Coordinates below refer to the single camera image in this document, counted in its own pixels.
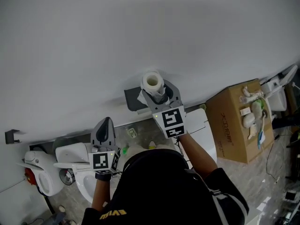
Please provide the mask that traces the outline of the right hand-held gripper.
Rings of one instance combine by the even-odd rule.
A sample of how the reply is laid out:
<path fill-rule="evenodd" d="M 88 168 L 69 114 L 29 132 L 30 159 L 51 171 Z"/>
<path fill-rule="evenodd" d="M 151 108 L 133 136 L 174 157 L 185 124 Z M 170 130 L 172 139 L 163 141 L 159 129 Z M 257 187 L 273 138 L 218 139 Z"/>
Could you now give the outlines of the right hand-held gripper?
<path fill-rule="evenodd" d="M 180 91 L 168 80 L 164 79 L 165 94 L 157 102 L 148 92 L 142 94 L 152 111 L 152 116 L 167 139 L 183 135 L 187 132 L 186 112 L 182 104 Z"/>

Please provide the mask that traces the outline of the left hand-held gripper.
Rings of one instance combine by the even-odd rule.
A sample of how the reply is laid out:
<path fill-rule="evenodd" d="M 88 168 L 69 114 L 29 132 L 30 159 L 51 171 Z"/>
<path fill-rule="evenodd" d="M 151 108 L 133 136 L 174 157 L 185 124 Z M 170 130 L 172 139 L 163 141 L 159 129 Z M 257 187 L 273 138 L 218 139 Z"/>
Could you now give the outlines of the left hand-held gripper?
<path fill-rule="evenodd" d="M 115 143 L 115 130 L 110 117 L 102 119 L 92 130 L 89 145 L 91 170 L 97 173 L 114 174 L 120 158 L 120 148 Z"/>

